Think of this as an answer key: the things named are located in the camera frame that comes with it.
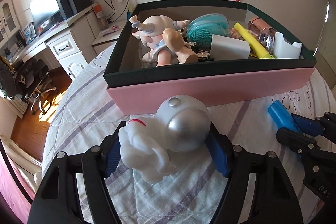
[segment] doll head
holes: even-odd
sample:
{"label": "doll head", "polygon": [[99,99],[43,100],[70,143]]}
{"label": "doll head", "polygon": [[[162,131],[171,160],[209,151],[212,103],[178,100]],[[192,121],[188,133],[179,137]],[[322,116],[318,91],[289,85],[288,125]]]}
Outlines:
{"label": "doll head", "polygon": [[165,28],[180,30],[190,23],[190,20],[173,21],[166,16],[151,16],[143,23],[138,21],[137,16],[133,16],[129,21],[132,23],[133,28],[138,29],[138,31],[132,33],[132,35],[140,39],[145,47],[150,47],[151,49],[163,39],[162,33]]}

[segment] yellow highlighter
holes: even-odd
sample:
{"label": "yellow highlighter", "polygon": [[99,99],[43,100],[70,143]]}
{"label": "yellow highlighter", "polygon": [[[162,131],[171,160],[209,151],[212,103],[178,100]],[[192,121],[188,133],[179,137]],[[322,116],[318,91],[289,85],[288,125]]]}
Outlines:
{"label": "yellow highlighter", "polygon": [[258,58],[272,58],[269,52],[259,43],[259,41],[255,39],[241,24],[236,23],[234,28],[249,43],[251,49]]}

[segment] cabinet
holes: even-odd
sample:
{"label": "cabinet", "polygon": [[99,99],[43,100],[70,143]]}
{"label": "cabinet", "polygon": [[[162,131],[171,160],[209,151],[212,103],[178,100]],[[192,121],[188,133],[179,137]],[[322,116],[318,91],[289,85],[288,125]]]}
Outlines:
{"label": "cabinet", "polygon": [[97,54],[100,54],[102,51],[105,51],[113,42],[106,42],[104,44],[94,45],[93,48]]}
{"label": "cabinet", "polygon": [[12,0],[0,2],[0,48],[20,30],[19,22],[15,17]]}
{"label": "cabinet", "polygon": [[86,16],[73,26],[53,36],[47,46],[51,49],[69,77],[74,80],[96,56],[91,46],[95,36]]}
{"label": "cabinet", "polygon": [[66,58],[59,60],[64,70],[67,72],[71,80],[74,80],[84,70],[87,62],[82,54],[78,52]]}

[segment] box on desk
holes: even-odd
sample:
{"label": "box on desk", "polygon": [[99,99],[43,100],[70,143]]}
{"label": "box on desk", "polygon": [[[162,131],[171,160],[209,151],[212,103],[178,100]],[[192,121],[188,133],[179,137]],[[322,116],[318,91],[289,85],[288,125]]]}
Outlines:
{"label": "box on desk", "polygon": [[[257,8],[227,0],[162,0],[139,4],[133,15],[143,22],[153,15],[191,21],[220,13],[230,27],[247,27],[260,17],[290,43],[299,40],[284,26]],[[314,71],[316,59],[302,45],[300,59],[242,59],[207,61],[144,68],[142,43],[131,35],[128,22],[110,57],[104,78],[107,92],[125,115],[155,113],[167,98],[186,94],[207,106],[265,97],[302,88]]]}

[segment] doll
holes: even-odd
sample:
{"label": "doll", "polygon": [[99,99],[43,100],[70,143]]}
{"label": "doll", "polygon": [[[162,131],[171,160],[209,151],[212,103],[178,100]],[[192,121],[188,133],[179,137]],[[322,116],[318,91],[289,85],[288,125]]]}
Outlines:
{"label": "doll", "polygon": [[167,150],[188,152],[205,142],[210,129],[207,107],[188,95],[164,101],[154,118],[130,120],[119,130],[120,156],[128,168],[137,169],[148,183],[175,175]]}
{"label": "doll", "polygon": [[151,49],[143,56],[143,62],[157,62],[158,66],[165,66],[198,61],[197,55],[191,50],[189,44],[184,42],[179,32],[189,25],[190,20],[173,21],[166,16],[151,16],[140,23],[137,16],[133,16],[129,21],[133,28],[138,29],[132,35],[140,39],[145,47]]}

